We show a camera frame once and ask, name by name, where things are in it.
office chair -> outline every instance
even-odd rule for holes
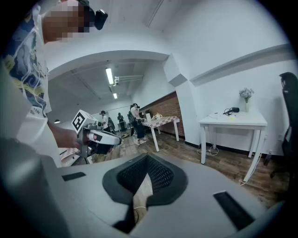
[[[297,77],[290,72],[280,75],[283,86],[284,101],[287,107],[289,116],[289,128],[285,133],[282,143],[283,153],[286,159],[286,166],[273,171],[270,175],[274,177],[277,172],[290,173],[290,186],[295,181],[297,174],[297,156],[298,156],[298,80]]]

vase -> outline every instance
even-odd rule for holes
[[[250,110],[250,107],[248,105],[248,102],[245,102],[245,111],[246,112],[249,112],[249,110]]]

vr headset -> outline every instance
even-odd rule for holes
[[[106,22],[106,19],[108,18],[108,14],[103,11],[99,10],[94,13],[92,8],[89,5],[88,0],[77,0],[79,3],[81,3],[84,6],[84,12],[86,13],[84,15],[84,18],[86,18],[84,29],[81,29],[80,32],[85,32],[86,27],[96,27],[97,30],[101,30],[103,28],[104,23]]]

table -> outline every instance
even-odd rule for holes
[[[179,141],[178,130],[177,130],[177,122],[180,122],[180,119],[178,117],[176,117],[176,116],[162,117],[162,118],[158,118],[156,120],[142,122],[143,126],[148,126],[148,127],[151,128],[152,137],[153,137],[155,148],[156,148],[157,152],[159,152],[159,149],[158,149],[158,144],[157,144],[154,128],[157,128],[158,129],[158,134],[160,134],[160,130],[159,130],[158,127],[160,127],[161,125],[167,124],[169,122],[174,123],[176,140]]]
[[[62,167],[71,166],[80,157],[76,154],[78,151],[77,148],[65,148],[65,151],[60,154]],[[87,160],[90,164],[93,164],[92,156],[87,157]]]
[[[250,178],[253,169],[257,165],[258,158],[261,153],[261,149],[265,140],[265,129],[267,126],[267,121],[264,119],[262,114],[258,111],[252,112],[238,112],[233,113],[231,116],[226,116],[221,113],[210,114],[204,119],[199,121],[200,130],[201,130],[201,143],[202,143],[202,158],[201,163],[204,164],[206,161],[206,131],[205,128],[208,126],[216,127],[225,127],[225,128],[236,128],[236,129],[247,129],[254,130],[254,135],[251,143],[251,149],[248,157],[251,158],[251,155],[256,151],[251,166],[243,179],[244,182],[247,182]],[[216,147],[216,140],[214,140],[213,147]]]

white shirt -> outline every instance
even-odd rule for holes
[[[61,167],[58,146],[47,125],[46,113],[51,111],[51,106],[39,11],[40,7],[35,5],[20,23],[7,45],[3,60],[14,85],[32,105],[17,139],[37,153],[52,157],[56,166]]]
[[[104,115],[102,119],[103,119],[103,122],[105,122],[105,124],[103,124],[103,128],[104,129],[108,128],[108,117]]]
[[[134,106],[130,109],[131,114],[134,116],[135,119],[141,119],[139,115],[139,109],[135,108]]]

